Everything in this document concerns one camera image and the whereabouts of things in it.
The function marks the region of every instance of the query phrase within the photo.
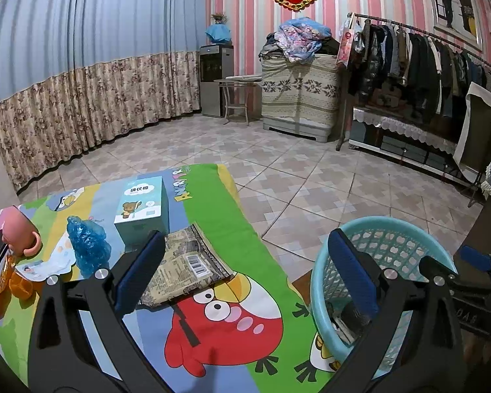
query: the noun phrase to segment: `tile floor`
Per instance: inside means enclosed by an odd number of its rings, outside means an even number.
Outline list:
[[[222,163],[246,218],[293,281],[328,233],[363,216],[407,220],[454,254],[482,206],[454,186],[368,153],[196,114],[135,131],[46,173],[22,202],[181,164]]]

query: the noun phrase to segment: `barcode label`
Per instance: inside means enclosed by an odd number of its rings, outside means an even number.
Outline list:
[[[191,270],[193,273],[196,275],[197,278],[203,278],[204,276],[207,276],[211,274],[209,269],[206,267],[204,263],[200,260],[200,257],[196,255],[192,256],[186,256],[187,262],[191,266]]]

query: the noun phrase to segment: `crumpled blue plastic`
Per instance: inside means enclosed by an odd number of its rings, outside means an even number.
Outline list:
[[[211,43],[226,44],[231,42],[231,31],[223,23],[210,25],[206,29],[206,35],[211,40]]]
[[[331,29],[310,18],[289,19],[281,23],[275,41],[290,62],[311,62],[322,47],[320,40],[331,37]]]
[[[67,233],[75,251],[76,265],[84,279],[97,269],[109,267],[111,246],[106,241],[106,231],[102,226],[92,220],[69,216]]]

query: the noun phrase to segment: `pink mug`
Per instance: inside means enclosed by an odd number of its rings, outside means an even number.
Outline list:
[[[42,240],[36,226],[17,207],[8,208],[2,227],[2,242],[17,257],[31,257],[42,248]]]

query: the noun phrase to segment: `blue curtain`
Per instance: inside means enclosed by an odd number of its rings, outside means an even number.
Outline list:
[[[205,0],[1,0],[0,152],[19,189],[60,161],[199,109]]]

